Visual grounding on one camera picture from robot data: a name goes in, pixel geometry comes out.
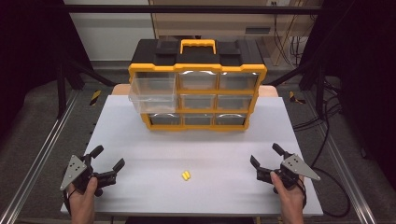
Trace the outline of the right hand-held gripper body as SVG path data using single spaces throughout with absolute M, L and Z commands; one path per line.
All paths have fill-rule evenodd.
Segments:
M 261 167 L 260 170 L 256 170 L 257 179 L 272 184 L 270 173 L 271 169 Z M 295 186 L 300 176 L 308 177 L 319 181 L 320 176 L 301 159 L 297 154 L 289 154 L 281 163 L 278 169 L 274 172 L 283 182 L 286 189 Z

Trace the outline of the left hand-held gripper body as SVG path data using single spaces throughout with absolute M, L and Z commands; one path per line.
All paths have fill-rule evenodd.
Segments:
M 72 155 L 66 166 L 60 190 L 66 190 L 70 184 L 73 184 L 77 190 L 85 192 L 90 179 L 96 177 L 98 183 L 94 195 L 100 197 L 104 187 L 115 185 L 117 172 L 111 170 L 101 174 L 96 173 L 91 165 L 92 159 L 94 156 L 90 154 L 82 157 Z

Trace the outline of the person's left hand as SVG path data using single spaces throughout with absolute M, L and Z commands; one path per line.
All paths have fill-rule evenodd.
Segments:
M 73 209 L 93 208 L 94 193 L 97 189 L 97 178 L 91 177 L 86 190 L 81 193 L 78 189 L 70 184 L 68 188 L 68 198 L 70 207 Z

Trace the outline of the person's right hand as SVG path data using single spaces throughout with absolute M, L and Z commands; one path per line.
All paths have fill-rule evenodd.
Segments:
M 281 204 L 281 210 L 284 213 L 300 213 L 304 209 L 304 194 L 298 187 L 286 189 L 283 182 L 275 172 L 270 173 L 272 183 L 276 188 Z

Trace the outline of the wooden table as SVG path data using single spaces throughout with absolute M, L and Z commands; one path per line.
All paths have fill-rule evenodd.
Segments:
M 130 84 L 118 84 L 114 87 L 112 95 L 127 95 L 131 89 Z M 278 92 L 274 86 L 261 85 L 259 87 L 260 97 L 277 97 Z

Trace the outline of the black metal stand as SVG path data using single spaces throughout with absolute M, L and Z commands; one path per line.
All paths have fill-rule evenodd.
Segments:
M 58 116 L 61 118 L 66 111 L 66 91 L 65 81 L 68 80 L 69 84 L 74 90 L 82 90 L 85 82 L 81 78 L 81 74 L 88 75 L 100 83 L 108 86 L 115 87 L 116 82 L 113 82 L 93 71 L 75 60 L 67 59 L 56 63 L 56 78 L 57 78 L 57 91 L 58 91 Z
M 324 119 L 324 109 L 323 109 L 323 96 L 324 96 L 324 79 L 325 79 L 325 65 L 324 61 L 321 59 L 311 59 L 306 63 L 299 65 L 297 68 L 291 70 L 286 75 L 275 79 L 269 83 L 270 86 L 277 87 L 278 85 L 284 83 L 285 81 L 295 77 L 297 75 L 302 75 L 302 79 L 299 83 L 299 88 L 302 91 L 309 91 L 313 85 L 316 85 L 316 103 L 315 111 L 321 119 Z

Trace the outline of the large clear plastic drawer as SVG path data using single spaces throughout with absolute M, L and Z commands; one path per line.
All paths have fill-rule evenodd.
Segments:
M 176 74 L 136 72 L 128 97 L 140 114 L 174 113 L 177 107 Z

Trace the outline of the group of closed clear drawers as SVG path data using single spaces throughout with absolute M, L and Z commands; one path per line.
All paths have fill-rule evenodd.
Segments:
M 246 129 L 259 78 L 259 72 L 180 72 L 176 111 L 149 113 L 149 124 L 174 130 Z

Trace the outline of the black and yellow drawer organizer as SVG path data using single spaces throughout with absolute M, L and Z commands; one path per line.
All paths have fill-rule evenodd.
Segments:
M 256 100 L 259 87 L 265 79 L 267 68 L 262 59 L 258 45 L 253 40 L 218 41 L 214 39 L 181 39 L 165 41 L 159 39 L 142 39 L 138 42 L 134 56 L 128 67 L 130 84 L 136 72 L 166 72 L 177 74 L 185 71 L 211 72 L 259 72 L 256 86 Z M 157 129 L 152 128 L 148 114 L 140 114 L 142 121 L 151 131 L 244 131 L 234 129 Z

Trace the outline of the dark curtain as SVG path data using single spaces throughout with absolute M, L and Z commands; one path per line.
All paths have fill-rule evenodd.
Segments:
M 86 68 L 91 62 L 64 0 L 0 0 L 0 136 L 7 133 L 28 91 L 56 79 L 50 38 Z
M 304 50 L 307 61 L 330 31 L 325 74 L 341 81 L 341 102 L 363 148 L 396 188 L 396 0 L 321 0 Z

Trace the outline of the wooden cabinet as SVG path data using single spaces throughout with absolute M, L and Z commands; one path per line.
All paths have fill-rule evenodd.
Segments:
M 324 0 L 148 0 L 151 6 L 320 7 Z M 153 13 L 157 36 L 309 36 L 312 15 Z

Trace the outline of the silver metal rail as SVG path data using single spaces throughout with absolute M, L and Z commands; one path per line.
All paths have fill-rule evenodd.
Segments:
M 0 224 L 14 224 L 17 220 L 17 217 L 20 214 L 29 194 L 31 193 L 51 151 L 53 150 L 79 95 L 80 91 L 71 91 L 64 113 L 55 120 L 55 123 L 53 124 L 44 144 L 35 157 L 35 160 L 31 165 L 27 175 L 21 182 L 6 210 L 0 216 Z
M 346 189 L 346 193 L 361 224 L 377 224 L 370 206 L 366 202 L 356 179 L 347 166 L 346 161 L 342 157 L 340 150 L 330 133 L 328 134 L 326 145 L 328 146 L 328 151 L 335 169 L 341 178 Z

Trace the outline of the black horizontal frame bar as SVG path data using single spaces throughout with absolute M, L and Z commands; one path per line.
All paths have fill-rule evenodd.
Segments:
M 200 14 L 282 14 L 318 15 L 322 7 L 248 7 L 248 6 L 143 6 L 143 5 L 64 5 L 70 13 L 200 13 Z

